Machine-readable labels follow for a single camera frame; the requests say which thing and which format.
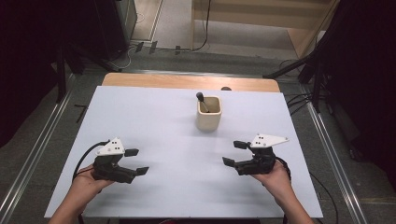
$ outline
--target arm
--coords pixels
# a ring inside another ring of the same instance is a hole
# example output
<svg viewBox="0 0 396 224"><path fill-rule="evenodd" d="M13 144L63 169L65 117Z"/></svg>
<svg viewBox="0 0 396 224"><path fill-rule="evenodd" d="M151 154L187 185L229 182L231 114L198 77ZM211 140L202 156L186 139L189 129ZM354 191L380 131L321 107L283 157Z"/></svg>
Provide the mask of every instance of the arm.
<svg viewBox="0 0 396 224"><path fill-rule="evenodd" d="M274 169L268 175L253 175L253 177L262 182L274 196L289 223L314 223L298 201L282 163L276 161Z"/></svg>
<svg viewBox="0 0 396 224"><path fill-rule="evenodd" d="M92 166L78 171L80 174L73 180L72 186L64 200L56 209L49 224L52 223L75 223L87 203L89 203L103 188L111 185L113 181L95 180L92 177Z"/></svg>

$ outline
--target pen holder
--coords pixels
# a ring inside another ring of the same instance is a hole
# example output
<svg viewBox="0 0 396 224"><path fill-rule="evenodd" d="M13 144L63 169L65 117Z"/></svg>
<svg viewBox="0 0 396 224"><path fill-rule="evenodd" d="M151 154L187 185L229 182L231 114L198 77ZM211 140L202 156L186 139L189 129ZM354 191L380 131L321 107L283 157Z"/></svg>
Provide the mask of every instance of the pen holder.
<svg viewBox="0 0 396 224"><path fill-rule="evenodd" d="M200 131L213 132L219 127L222 113L221 100L217 96L206 96L204 102L209 113L206 112L204 103L198 101L196 126Z"/></svg>

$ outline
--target white table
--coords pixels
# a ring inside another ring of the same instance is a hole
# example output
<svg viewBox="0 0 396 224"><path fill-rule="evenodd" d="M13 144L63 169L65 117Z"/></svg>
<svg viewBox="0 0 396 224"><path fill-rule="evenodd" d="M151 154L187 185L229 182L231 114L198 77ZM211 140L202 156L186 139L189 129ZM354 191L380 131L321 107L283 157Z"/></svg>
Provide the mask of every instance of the white table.
<svg viewBox="0 0 396 224"><path fill-rule="evenodd" d="M66 194L73 171L92 145L119 137L136 157L120 166L149 166L131 185L113 184L89 203L86 217L282 217L266 189L251 176L240 176L222 157L245 161L248 150L234 140L251 141L256 133L286 136L274 146L288 162L297 197L311 217L322 217L304 155L282 93L210 91L222 100L219 128L201 133L194 125L199 90L98 87L49 203L51 217ZM81 167L94 160L92 152Z"/></svg>

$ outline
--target cable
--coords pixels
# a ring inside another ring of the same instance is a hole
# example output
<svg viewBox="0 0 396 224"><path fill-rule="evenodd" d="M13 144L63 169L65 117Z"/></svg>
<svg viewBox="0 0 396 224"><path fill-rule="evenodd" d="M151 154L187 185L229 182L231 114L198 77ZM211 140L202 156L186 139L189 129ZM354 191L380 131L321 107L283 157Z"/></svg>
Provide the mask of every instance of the cable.
<svg viewBox="0 0 396 224"><path fill-rule="evenodd" d="M166 222L168 222L168 221L172 221L173 219L166 219L166 220L164 220L164 221L162 221L162 222L160 222L160 223L158 223L158 224L165 224Z"/></svg>
<svg viewBox="0 0 396 224"><path fill-rule="evenodd" d="M296 96L296 95L307 95L312 93L298 93L298 94L284 94L284 96Z"/></svg>
<svg viewBox="0 0 396 224"><path fill-rule="evenodd" d="M320 224L323 224L323 222L320 220L320 219L318 219L318 218L315 218Z"/></svg>
<svg viewBox="0 0 396 224"><path fill-rule="evenodd" d="M108 62L108 63L111 63L113 66L115 66L115 67L117 67L117 68L127 68L129 65L131 65L131 56L129 55L129 52L131 52L131 50L132 49L134 49L134 47L132 47L132 48L130 48L130 49L128 49L128 52L127 52L127 56L128 56L128 59L129 59L129 62L128 62L128 64L127 65L125 65L125 66L118 66L118 65L115 65L114 63L112 63L112 62Z"/></svg>
<svg viewBox="0 0 396 224"><path fill-rule="evenodd" d="M208 24L209 24L209 15L210 15L210 6L211 6L211 4L212 4L212 0L209 0L209 6L207 7L207 13L206 13L206 30L205 30L205 41L204 41L204 44L202 44L202 46L199 47L198 49L193 49L194 51L203 48L204 45L206 44L206 41L207 41L207 34L209 33L209 32L208 32L208 29L207 29L207 26L208 26Z"/></svg>
<svg viewBox="0 0 396 224"><path fill-rule="evenodd" d="M312 175L312 177L314 177L318 181L318 183L324 188L324 190L327 192L330 199L332 200L332 205L334 206L335 209L335 223L338 224L338 209L337 209L337 205L335 204L334 198L332 197L330 192L326 189L326 187L324 187L324 185L318 180L316 176L314 176L311 172L309 172L309 174Z"/></svg>
<svg viewBox="0 0 396 224"><path fill-rule="evenodd" d="M306 101L303 105L300 105L297 109L293 110L293 112L290 113L290 115L295 114L297 111L299 111L303 106L307 105L309 101Z"/></svg>
<svg viewBox="0 0 396 224"><path fill-rule="evenodd" d="M207 39L207 36L208 36L208 30L207 30L207 27L205 28L205 23L204 23L204 20L202 20L202 28L204 29L204 31L205 31L205 36L206 36L206 39ZM210 44L209 43L207 43L206 42L206 44L208 45L208 48L207 48L207 50L205 51L205 52L207 52L209 49L210 49Z"/></svg>
<svg viewBox="0 0 396 224"><path fill-rule="evenodd" d="M87 170L83 170L83 171L78 172L78 173L76 174L76 177L79 176L79 175L81 175L82 173L85 173L85 172L90 171L90 170L93 170L93 168L90 168L90 169L87 169Z"/></svg>
<svg viewBox="0 0 396 224"><path fill-rule="evenodd" d="M142 19L142 20L140 20L140 21L137 21L136 23L139 23L139 22L142 22L142 21L144 21L144 20L145 20L145 15L143 15L142 13L138 13L138 12L136 12L136 14L137 14L137 15L141 15L141 16L143 17L143 19Z"/></svg>
<svg viewBox="0 0 396 224"><path fill-rule="evenodd" d="M289 103L291 103L291 101L297 99L297 98L300 97L300 96L305 96L305 98L306 98L306 97L311 96L311 95L312 95L312 93L296 94L293 98L291 98L290 100L288 100L288 101L286 102L286 104L288 105Z"/></svg>
<svg viewBox="0 0 396 224"><path fill-rule="evenodd" d="M297 101L297 102L293 102L293 103L291 103L291 104L288 104L288 108L291 108L292 106L298 105L298 104L300 104L300 103L302 103L302 102L310 102L310 101L311 101L310 98L305 97L305 98L302 99L302 100L299 100L299 101Z"/></svg>
<svg viewBox="0 0 396 224"><path fill-rule="evenodd" d="M78 174L78 168L79 166L82 164L82 162L84 161L84 159L87 157L87 155L96 147L99 146L105 146L107 143L109 143L110 141L107 142L100 142L100 143L96 143L95 145L93 145L92 147L88 148L88 150L84 153L84 155L82 155L81 159L79 159L79 162L76 166L75 172L73 173L73 179L74 180Z"/></svg>
<svg viewBox="0 0 396 224"><path fill-rule="evenodd" d="M318 46L318 35L317 35L317 38L315 38L315 46L314 46L314 49L313 49L313 50L317 49L317 46ZM283 61L283 62L279 65L279 70L280 70L281 65L282 65L283 63L287 62L287 61L292 61L292 59L287 59L287 60ZM299 73L301 73L300 66L295 67L294 69L297 69L297 71L298 71Z"/></svg>
<svg viewBox="0 0 396 224"><path fill-rule="evenodd" d="M81 214L78 215L78 223L79 224L84 224L84 218L82 218Z"/></svg>
<svg viewBox="0 0 396 224"><path fill-rule="evenodd" d="M279 64L278 70L281 69L283 63L289 62L289 61L297 61L297 60L296 60L296 59L287 59L287 60L284 60L282 63ZM285 77L290 77L290 74L287 74L287 73L286 73L286 74L284 74L284 76L285 76Z"/></svg>

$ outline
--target black curtain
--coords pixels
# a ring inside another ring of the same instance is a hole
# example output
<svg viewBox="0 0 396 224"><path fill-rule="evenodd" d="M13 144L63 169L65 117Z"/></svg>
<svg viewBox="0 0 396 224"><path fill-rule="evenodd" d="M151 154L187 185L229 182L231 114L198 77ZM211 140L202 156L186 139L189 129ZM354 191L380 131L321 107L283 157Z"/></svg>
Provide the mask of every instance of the black curtain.
<svg viewBox="0 0 396 224"><path fill-rule="evenodd" d="M396 189L396 4L344 0L337 10L342 22L319 56L327 88L361 133L352 146Z"/></svg>
<svg viewBox="0 0 396 224"><path fill-rule="evenodd" d="M0 0L0 147L55 86L57 18L50 1Z"/></svg>

